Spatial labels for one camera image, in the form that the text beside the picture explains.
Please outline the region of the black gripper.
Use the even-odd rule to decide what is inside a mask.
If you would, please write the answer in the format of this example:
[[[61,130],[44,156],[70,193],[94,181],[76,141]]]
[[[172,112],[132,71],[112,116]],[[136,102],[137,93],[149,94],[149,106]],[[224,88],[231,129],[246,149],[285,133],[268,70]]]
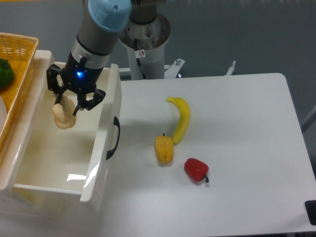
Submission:
[[[60,104],[63,94],[70,90],[77,94],[78,103],[73,112],[77,115],[79,110],[92,110],[100,104],[106,93],[97,88],[97,81],[108,61],[108,55],[99,56],[87,51],[70,52],[63,69],[52,64],[46,70],[47,88],[56,96],[55,104]],[[57,76],[60,75],[62,85],[58,84]],[[93,93],[90,100],[86,100],[87,94]]]

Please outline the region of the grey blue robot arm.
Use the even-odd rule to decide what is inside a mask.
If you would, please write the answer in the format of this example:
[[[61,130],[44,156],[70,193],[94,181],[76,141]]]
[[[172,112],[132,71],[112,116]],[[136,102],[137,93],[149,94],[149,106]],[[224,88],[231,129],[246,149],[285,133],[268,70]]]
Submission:
[[[64,68],[52,64],[46,71],[47,87],[60,104],[66,90],[77,95],[77,105],[71,109],[91,110],[101,103],[106,93],[96,87],[97,81],[112,53],[120,33],[127,26],[133,8],[145,11],[140,21],[154,19],[156,10],[149,6],[157,0],[85,0],[83,20]]]

